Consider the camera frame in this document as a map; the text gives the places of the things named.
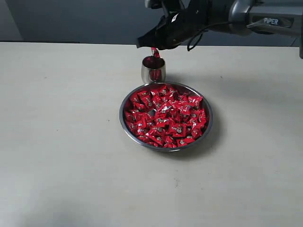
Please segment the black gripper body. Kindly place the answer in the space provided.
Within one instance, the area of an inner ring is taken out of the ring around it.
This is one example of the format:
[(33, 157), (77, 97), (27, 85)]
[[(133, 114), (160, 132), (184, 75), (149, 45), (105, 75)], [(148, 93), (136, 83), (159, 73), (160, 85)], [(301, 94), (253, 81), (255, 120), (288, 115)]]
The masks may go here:
[(208, 1), (191, 0), (179, 13), (163, 16), (156, 26), (157, 43), (171, 43), (175, 47), (197, 35), (208, 23)]

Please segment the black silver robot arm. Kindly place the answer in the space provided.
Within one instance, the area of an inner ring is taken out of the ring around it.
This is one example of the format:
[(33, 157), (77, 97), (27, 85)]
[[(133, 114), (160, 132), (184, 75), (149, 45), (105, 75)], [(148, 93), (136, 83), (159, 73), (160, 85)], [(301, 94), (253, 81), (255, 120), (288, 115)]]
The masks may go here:
[(246, 36), (252, 32), (303, 38), (301, 2), (264, 3), (261, 0), (192, 0), (187, 7), (180, 0), (146, 0), (145, 7), (162, 9), (155, 28), (137, 38), (136, 46), (169, 50), (187, 41), (195, 48), (208, 30)]

